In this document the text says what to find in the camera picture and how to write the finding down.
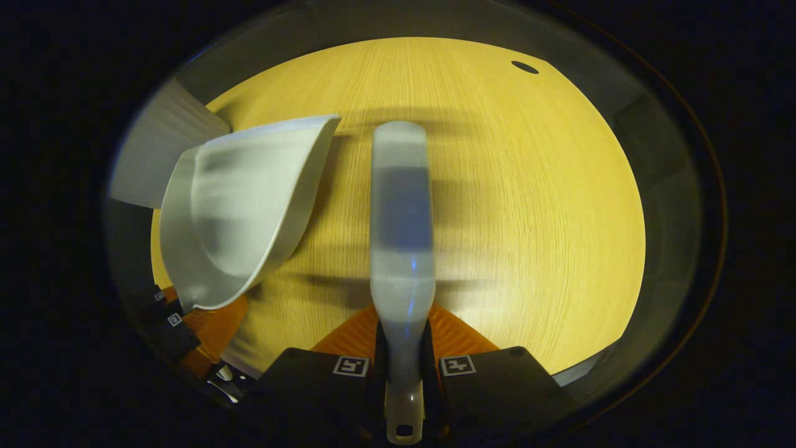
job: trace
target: wooden table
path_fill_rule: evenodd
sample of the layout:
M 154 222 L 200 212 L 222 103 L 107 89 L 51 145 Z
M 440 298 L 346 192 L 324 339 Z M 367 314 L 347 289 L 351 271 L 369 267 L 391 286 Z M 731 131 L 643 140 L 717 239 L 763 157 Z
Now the wooden table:
M 342 116 L 302 242 L 248 294 L 228 348 L 238 360 L 264 370 L 371 303 L 370 147 L 389 120 L 428 134 L 436 303 L 550 373 L 622 335 L 644 267 L 638 189 L 603 118 L 546 62 L 453 39 L 363 41 L 266 70 L 208 108 L 235 131 Z M 166 286 L 158 219 L 153 269 Z

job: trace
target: white dustpan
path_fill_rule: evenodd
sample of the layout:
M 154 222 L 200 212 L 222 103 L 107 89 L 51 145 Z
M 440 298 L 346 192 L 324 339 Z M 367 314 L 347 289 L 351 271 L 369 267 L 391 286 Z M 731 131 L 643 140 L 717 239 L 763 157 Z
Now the white dustpan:
M 185 312 L 228 305 L 293 253 L 339 122 L 282 121 L 182 154 L 163 198 L 160 241 Z

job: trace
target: wood grain surface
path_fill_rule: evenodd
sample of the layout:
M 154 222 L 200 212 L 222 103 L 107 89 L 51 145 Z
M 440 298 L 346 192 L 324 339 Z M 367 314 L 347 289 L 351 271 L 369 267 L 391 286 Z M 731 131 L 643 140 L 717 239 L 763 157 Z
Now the wood grain surface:
M 427 131 L 437 304 L 550 373 L 622 335 L 644 267 L 641 200 L 611 129 L 548 63 L 453 39 L 362 41 L 277 65 L 208 107 L 234 131 L 342 116 L 303 240 L 248 294 L 227 350 L 239 362 L 264 370 L 371 303 L 371 139 L 390 120 Z M 153 269 L 166 286 L 158 218 Z

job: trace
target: dustpan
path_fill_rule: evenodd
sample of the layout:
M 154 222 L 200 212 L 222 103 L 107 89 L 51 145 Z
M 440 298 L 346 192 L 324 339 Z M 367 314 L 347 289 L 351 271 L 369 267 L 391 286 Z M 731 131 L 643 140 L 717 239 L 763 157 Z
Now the dustpan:
M 185 312 L 228 305 L 290 257 L 339 122 L 337 115 L 282 121 L 182 154 L 160 232 L 163 264 Z

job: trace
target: white plastic handle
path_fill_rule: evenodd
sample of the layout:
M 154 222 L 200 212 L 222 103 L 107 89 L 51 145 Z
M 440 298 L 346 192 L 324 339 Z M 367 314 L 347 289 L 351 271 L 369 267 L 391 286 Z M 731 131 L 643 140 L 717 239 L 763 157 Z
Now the white plastic handle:
M 435 291 L 425 130 L 407 121 L 376 128 L 372 170 L 370 291 L 389 351 L 387 439 L 411 445 L 423 434 L 419 350 Z

